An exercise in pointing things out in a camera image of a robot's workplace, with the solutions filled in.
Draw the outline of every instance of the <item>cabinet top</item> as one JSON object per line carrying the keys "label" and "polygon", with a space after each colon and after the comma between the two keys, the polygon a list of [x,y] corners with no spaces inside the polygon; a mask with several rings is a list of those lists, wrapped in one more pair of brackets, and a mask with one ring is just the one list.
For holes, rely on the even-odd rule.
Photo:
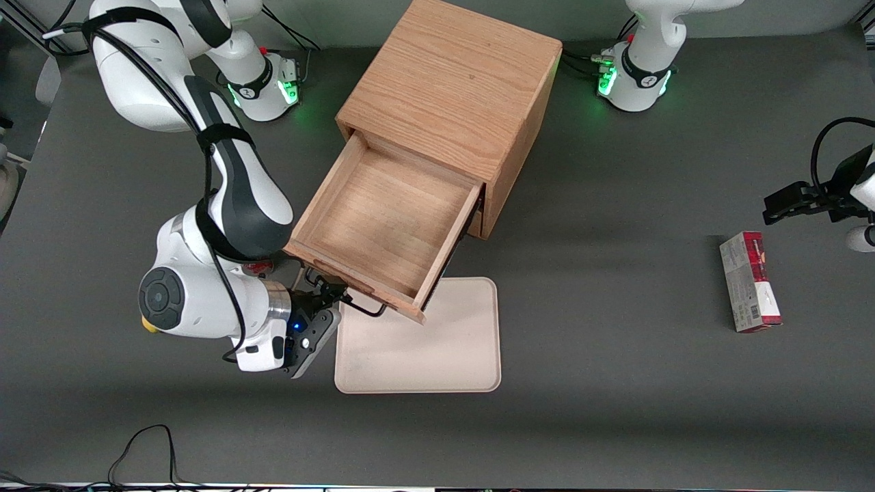
{"label": "cabinet top", "polygon": [[490,182],[561,51],[542,34],[414,0],[337,119]]}

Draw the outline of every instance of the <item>beige tray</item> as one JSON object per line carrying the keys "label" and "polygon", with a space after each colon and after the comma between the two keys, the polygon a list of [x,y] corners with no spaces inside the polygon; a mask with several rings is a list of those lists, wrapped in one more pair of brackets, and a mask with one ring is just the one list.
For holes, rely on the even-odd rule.
{"label": "beige tray", "polygon": [[[367,309],[379,304],[358,292]],[[498,297],[489,278],[441,278],[425,325],[340,305],[334,384],[344,393],[488,392],[501,383]]]}

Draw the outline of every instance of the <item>wooden cabinet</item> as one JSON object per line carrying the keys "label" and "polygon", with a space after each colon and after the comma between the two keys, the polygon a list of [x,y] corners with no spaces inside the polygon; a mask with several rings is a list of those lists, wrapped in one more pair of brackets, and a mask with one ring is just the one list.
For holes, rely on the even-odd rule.
{"label": "wooden cabinet", "polygon": [[346,148],[286,252],[423,322],[460,234],[492,233],[561,51],[555,39],[414,0],[340,109]]}

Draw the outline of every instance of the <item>black strap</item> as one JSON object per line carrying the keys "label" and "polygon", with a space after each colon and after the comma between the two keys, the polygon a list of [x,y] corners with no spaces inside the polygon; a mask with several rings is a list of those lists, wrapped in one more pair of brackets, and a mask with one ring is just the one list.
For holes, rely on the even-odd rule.
{"label": "black strap", "polygon": [[176,37],[179,38],[179,33],[176,31],[176,28],[173,27],[173,24],[167,20],[166,17],[157,12],[141,9],[139,7],[118,7],[117,9],[106,11],[106,13],[95,18],[86,19],[86,21],[82,23],[82,35],[85,36],[85,39],[90,43],[91,39],[94,38],[95,31],[105,25],[136,22],[138,20],[148,20],[156,24],[161,24],[167,29],[173,31],[173,34],[176,34]]}
{"label": "black strap", "polygon": [[210,216],[209,213],[209,199],[218,193],[218,190],[214,189],[210,196],[204,197],[200,199],[197,207],[194,208],[194,221],[198,225],[198,230],[200,231],[200,235],[204,237],[204,241],[206,241],[210,246],[213,246],[213,250],[215,250],[216,255],[220,257],[229,259],[233,262],[237,263],[254,263],[265,260],[267,258],[253,258],[247,255],[244,255],[240,251],[237,250],[234,246],[228,242],[228,239],[222,234],[219,226],[216,225],[213,217]]}
{"label": "black strap", "polygon": [[[247,144],[255,146],[252,137],[242,128],[238,128],[233,124],[215,123],[206,127],[198,133],[198,145],[204,152],[209,152],[210,146],[222,140],[241,140]],[[209,197],[200,199],[198,206],[194,209],[194,220],[198,224],[200,234],[204,237],[204,241],[213,246],[216,254],[220,257],[227,258],[238,263],[252,263],[263,260],[265,258],[253,258],[244,255],[228,242],[227,237],[222,234],[219,226],[216,225],[213,217],[210,216],[208,205],[209,199],[218,193],[218,190],[213,190]]]}
{"label": "black strap", "polygon": [[632,59],[629,58],[628,46],[623,50],[621,61],[623,63],[623,69],[635,79],[635,83],[638,84],[639,88],[651,88],[655,86],[662,80],[662,77],[665,77],[669,70],[671,70],[671,66],[668,66],[659,72],[648,72],[647,70],[636,67],[635,64],[632,63]]}
{"label": "black strap", "polygon": [[241,140],[253,147],[256,146],[252,141],[252,136],[247,131],[228,123],[215,123],[203,129],[198,134],[198,145],[200,145],[201,150],[206,152],[209,151],[210,145],[229,139]]}
{"label": "black strap", "polygon": [[273,80],[273,63],[270,63],[268,57],[264,57],[264,70],[257,79],[248,84],[235,84],[231,81],[228,83],[231,88],[240,95],[243,99],[255,99],[261,94],[262,89],[266,88],[270,81]]}

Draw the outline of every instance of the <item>yellow knob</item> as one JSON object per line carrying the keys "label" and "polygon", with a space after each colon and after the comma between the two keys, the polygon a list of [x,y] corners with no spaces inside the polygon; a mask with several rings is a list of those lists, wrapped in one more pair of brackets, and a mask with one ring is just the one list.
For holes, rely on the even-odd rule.
{"label": "yellow knob", "polygon": [[143,322],[143,328],[146,328],[146,330],[147,330],[149,333],[151,333],[151,334],[158,334],[158,333],[161,333],[161,330],[155,328],[154,325],[152,325],[149,321],[146,320],[146,317],[145,317],[145,316],[142,316],[142,315],[141,315],[141,316],[140,316],[140,320]]}

